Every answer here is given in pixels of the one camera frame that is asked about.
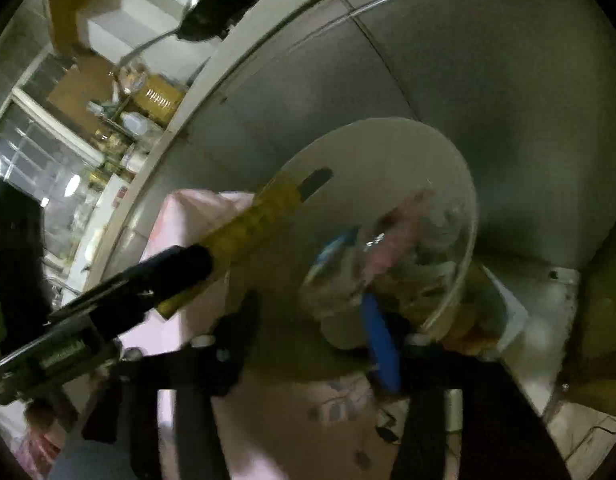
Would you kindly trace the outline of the yellow snack wrapper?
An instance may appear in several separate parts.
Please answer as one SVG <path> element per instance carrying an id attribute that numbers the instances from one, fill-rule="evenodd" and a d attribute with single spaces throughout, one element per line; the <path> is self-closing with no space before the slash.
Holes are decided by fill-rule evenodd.
<path id="1" fill-rule="evenodd" d="M 174 289 L 156 307 L 168 320 L 201 290 L 226 274 L 230 267 L 252 252 L 266 237 L 278 232 L 312 194 L 310 177 L 298 182 L 285 174 L 255 196 L 253 203 L 200 242 L 167 259 L 174 270 Z"/>

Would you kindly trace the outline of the clear plastic bottle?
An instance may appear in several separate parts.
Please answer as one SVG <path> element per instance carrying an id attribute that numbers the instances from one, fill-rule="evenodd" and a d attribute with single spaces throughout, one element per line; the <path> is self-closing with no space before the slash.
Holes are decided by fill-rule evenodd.
<path id="1" fill-rule="evenodd" d="M 325 320 L 374 292 L 395 300 L 419 323 L 459 281 L 468 234 L 464 203 L 416 192 L 374 223 L 354 226 L 326 244 L 302 281 L 299 303 Z"/>

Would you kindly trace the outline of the beige trash bin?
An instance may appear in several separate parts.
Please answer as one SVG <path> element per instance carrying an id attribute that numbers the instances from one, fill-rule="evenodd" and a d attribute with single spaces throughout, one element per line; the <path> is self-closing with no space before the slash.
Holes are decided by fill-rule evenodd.
<path id="1" fill-rule="evenodd" d="M 281 168 L 316 190 L 270 250 L 267 318 L 358 344 L 366 292 L 434 340 L 450 331 L 472 260 L 477 198 L 468 164 L 436 129 L 371 118 L 311 142 Z"/>

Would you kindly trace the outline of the kitchen window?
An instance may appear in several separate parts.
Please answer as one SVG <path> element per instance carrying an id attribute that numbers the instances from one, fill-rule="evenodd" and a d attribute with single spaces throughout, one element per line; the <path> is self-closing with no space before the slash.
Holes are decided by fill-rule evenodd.
<path id="1" fill-rule="evenodd" d="M 14 101 L 0 115 L 0 177 L 30 195 L 43 213 L 50 243 L 86 232 L 102 188 L 93 167 Z"/>

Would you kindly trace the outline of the pink floral tablecloth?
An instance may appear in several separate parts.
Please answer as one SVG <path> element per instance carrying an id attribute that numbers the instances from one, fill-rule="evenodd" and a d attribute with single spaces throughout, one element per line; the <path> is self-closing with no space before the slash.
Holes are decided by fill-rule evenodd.
<path id="1" fill-rule="evenodd" d="M 225 300 L 198 292 L 177 315 L 181 344 L 172 351 L 193 339 L 208 344 L 218 318 L 238 310 L 249 290 L 261 300 L 255 342 L 225 396 L 205 396 L 200 386 L 169 390 L 172 460 L 182 479 L 386 479 L 392 473 L 398 448 L 375 430 L 377 408 L 366 380 L 370 356 L 267 318 L 269 254 L 290 219 L 220 278 L 228 283 Z M 124 420 L 113 444 L 82 437 L 100 391 L 67 437 L 51 477 L 160 478 L 167 462 L 159 452 L 159 422 L 156 440 L 130 441 Z"/>

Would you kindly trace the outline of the large cooking oil bottle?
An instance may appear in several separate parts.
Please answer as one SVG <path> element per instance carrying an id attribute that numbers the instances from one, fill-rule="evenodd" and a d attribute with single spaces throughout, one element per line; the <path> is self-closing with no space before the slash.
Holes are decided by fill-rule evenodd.
<path id="1" fill-rule="evenodd" d="M 186 92 L 160 75 L 150 75 L 133 97 L 133 101 L 153 122 L 166 126 Z"/>

